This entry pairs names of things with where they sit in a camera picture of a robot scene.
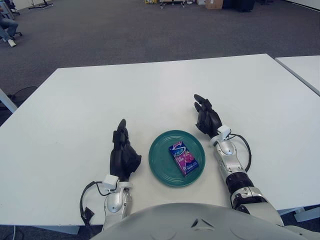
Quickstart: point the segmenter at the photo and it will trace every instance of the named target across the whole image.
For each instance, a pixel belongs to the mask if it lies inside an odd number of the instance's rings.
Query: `sneaker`
[[[15,43],[15,41],[11,40],[11,39],[8,39],[8,44],[10,45],[10,47],[15,47],[17,44]]]

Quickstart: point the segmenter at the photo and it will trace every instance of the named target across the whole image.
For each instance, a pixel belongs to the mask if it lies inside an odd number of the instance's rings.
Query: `white wall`
[[[20,9],[30,7],[32,1],[31,0],[13,0],[13,2],[15,4],[16,9],[20,10]],[[34,5],[44,3],[43,0],[33,0],[33,2],[34,2]]]
[[[289,1],[320,10],[320,0],[289,0]]]

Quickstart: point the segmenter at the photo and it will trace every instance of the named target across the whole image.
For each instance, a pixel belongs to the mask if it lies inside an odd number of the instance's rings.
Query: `green plate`
[[[169,147],[179,141],[183,141],[199,164],[187,176],[183,176],[169,152]],[[205,151],[200,142],[185,131],[172,130],[162,133],[153,141],[149,150],[149,165],[152,173],[160,182],[170,187],[184,187],[192,184],[200,177],[205,164]]]

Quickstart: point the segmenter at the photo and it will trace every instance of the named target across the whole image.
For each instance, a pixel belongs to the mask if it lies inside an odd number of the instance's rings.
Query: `white table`
[[[83,225],[79,200],[109,173],[112,136],[127,120],[142,155],[131,175],[132,212],[173,202],[229,207],[230,195],[195,126],[194,93],[252,150],[248,174],[277,210],[318,204],[320,98],[266,54],[57,69],[0,127],[0,224]],[[184,130],[201,142],[206,166],[192,185],[170,188],[149,168],[153,140]],[[247,152],[235,141],[239,158]],[[103,224],[104,197],[84,205]]]
[[[275,60],[320,96],[320,55],[277,57]]]

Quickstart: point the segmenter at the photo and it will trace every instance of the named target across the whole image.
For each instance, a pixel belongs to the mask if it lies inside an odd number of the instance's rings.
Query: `small box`
[[[205,8],[210,10],[222,9],[223,4],[224,4],[224,0],[206,0]]]
[[[191,152],[189,152],[188,148],[182,141],[178,141],[170,146],[169,151],[184,176],[191,173],[199,166],[195,157]]]

